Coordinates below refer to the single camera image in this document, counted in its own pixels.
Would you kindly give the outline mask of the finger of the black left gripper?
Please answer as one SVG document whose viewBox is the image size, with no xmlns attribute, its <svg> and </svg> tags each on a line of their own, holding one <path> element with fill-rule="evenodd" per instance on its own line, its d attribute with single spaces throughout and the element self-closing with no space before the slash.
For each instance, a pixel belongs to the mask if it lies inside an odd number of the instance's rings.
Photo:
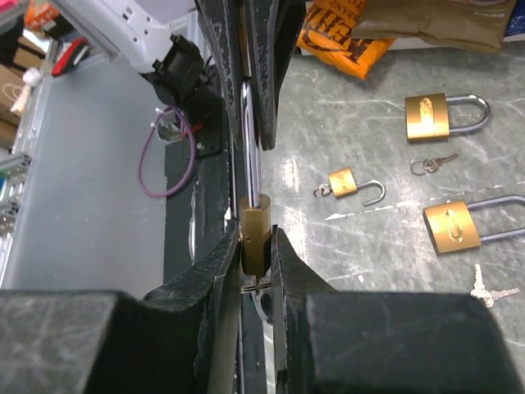
<svg viewBox="0 0 525 394">
<path fill-rule="evenodd" d="M 237 147 L 244 143 L 242 54 L 244 8 L 241 1 L 198 0 L 199 26 L 211 49 L 221 82 L 230 133 Z"/>
<path fill-rule="evenodd" d="M 276 145 L 281 86 L 306 16 L 305 1 L 245 1 L 249 74 L 258 138 L 264 150 Z"/>
</svg>

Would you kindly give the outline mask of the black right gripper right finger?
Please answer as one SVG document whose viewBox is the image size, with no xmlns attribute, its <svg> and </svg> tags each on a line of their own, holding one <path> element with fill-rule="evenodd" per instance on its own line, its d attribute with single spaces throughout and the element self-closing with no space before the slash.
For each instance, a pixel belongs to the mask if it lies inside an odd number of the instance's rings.
<svg viewBox="0 0 525 394">
<path fill-rule="evenodd" d="M 467 294 L 338 291 L 271 241 L 279 393 L 521 393 L 502 332 Z"/>
</svg>

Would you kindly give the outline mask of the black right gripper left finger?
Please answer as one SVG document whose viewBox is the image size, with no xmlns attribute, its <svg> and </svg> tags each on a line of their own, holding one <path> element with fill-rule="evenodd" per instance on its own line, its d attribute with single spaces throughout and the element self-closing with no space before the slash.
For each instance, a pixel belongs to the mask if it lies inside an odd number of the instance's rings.
<svg viewBox="0 0 525 394">
<path fill-rule="evenodd" d="M 141 299 L 122 291 L 3 291 L 4 393 L 231 393 L 240 231 Z"/>
</svg>

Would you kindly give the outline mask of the small brass padlock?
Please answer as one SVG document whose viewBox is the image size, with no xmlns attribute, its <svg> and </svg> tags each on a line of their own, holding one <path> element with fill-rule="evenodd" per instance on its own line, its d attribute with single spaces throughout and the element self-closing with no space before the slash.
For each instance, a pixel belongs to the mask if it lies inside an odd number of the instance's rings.
<svg viewBox="0 0 525 394">
<path fill-rule="evenodd" d="M 241 84 L 240 116 L 246 182 L 246 196 L 240 201 L 241 262 L 244 273 L 259 282 L 269 268 L 271 200 L 262 192 L 259 142 L 250 78 L 244 79 Z"/>
<path fill-rule="evenodd" d="M 361 189 L 371 187 L 377 188 L 379 194 L 378 196 L 365 201 L 363 203 L 364 207 L 380 203 L 386 197 L 386 187 L 377 179 L 358 183 L 351 168 L 344 167 L 340 170 L 330 172 L 327 175 L 327 182 L 320 184 L 313 190 L 313 196 L 316 198 L 323 198 L 328 195 L 334 195 L 337 199 L 340 199 L 348 195 L 354 195 Z"/>
</svg>

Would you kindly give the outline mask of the large brass padlock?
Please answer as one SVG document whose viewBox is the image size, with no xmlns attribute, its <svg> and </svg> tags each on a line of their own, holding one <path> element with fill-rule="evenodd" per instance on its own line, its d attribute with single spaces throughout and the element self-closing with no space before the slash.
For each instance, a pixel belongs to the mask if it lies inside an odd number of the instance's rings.
<svg viewBox="0 0 525 394">
<path fill-rule="evenodd" d="M 459 199 L 425 207 L 422 216 L 435 252 L 460 252 L 479 248 L 482 243 L 523 236 L 523 227 L 481 236 L 471 214 L 474 210 L 512 203 L 524 205 L 524 195 L 504 195 L 471 203 Z"/>
<path fill-rule="evenodd" d="M 449 107 L 472 104 L 482 111 L 481 118 L 466 126 L 452 126 Z M 475 134 L 485 127 L 491 117 L 491 105 L 475 94 L 447 96 L 424 94 L 404 99 L 406 138 L 409 143 L 448 139 L 456 135 Z"/>
</svg>

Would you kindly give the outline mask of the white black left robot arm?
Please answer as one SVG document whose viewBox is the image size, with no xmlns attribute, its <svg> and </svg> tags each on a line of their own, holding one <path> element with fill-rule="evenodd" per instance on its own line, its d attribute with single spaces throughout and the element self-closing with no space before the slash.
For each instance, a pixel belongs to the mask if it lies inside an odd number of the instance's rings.
<svg viewBox="0 0 525 394">
<path fill-rule="evenodd" d="M 140 74 L 153 72 L 173 42 L 177 1 L 56 1 L 54 6 L 107 53 Z M 202 31 L 221 81 L 232 136 L 242 141 L 241 83 L 251 80 L 260 144 L 274 149 L 281 86 L 306 16 L 303 1 L 197 1 Z"/>
</svg>

